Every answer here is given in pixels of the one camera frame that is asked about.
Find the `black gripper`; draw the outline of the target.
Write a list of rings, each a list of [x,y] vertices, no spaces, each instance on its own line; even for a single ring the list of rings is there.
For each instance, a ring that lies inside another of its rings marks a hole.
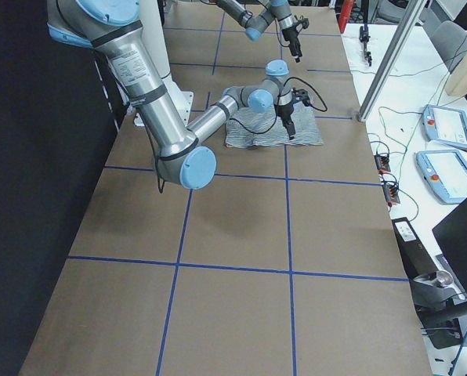
[[[295,127],[293,126],[293,120],[291,119],[293,112],[294,112],[293,103],[277,105],[277,116],[283,122],[283,126],[285,127],[290,140],[293,140],[295,138]]]
[[[299,33],[296,26],[291,26],[283,29],[284,40],[288,43],[288,48],[291,51],[291,55],[295,58],[295,62],[301,61]]]

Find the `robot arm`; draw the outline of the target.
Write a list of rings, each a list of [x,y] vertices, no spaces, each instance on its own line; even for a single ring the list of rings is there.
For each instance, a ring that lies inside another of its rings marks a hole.
[[[189,190],[209,184],[216,158],[202,143],[243,107],[257,113],[273,108],[288,136],[294,136],[295,91],[288,86],[289,71],[283,60],[266,65],[261,83],[226,89],[187,124],[169,93],[170,68],[156,1],[49,1],[47,11],[52,39],[106,57],[142,118],[158,178]]]
[[[254,42],[259,40],[266,29],[275,22],[281,29],[282,37],[287,42],[287,45],[281,44],[281,46],[289,48],[291,56],[296,63],[299,63],[302,58],[299,34],[301,30],[309,27],[309,19],[304,16],[299,18],[294,16],[289,2],[286,0],[260,1],[259,3],[262,5],[262,11],[259,15],[254,15],[234,0],[211,1],[208,4],[218,6],[236,20],[245,29],[248,38]]]

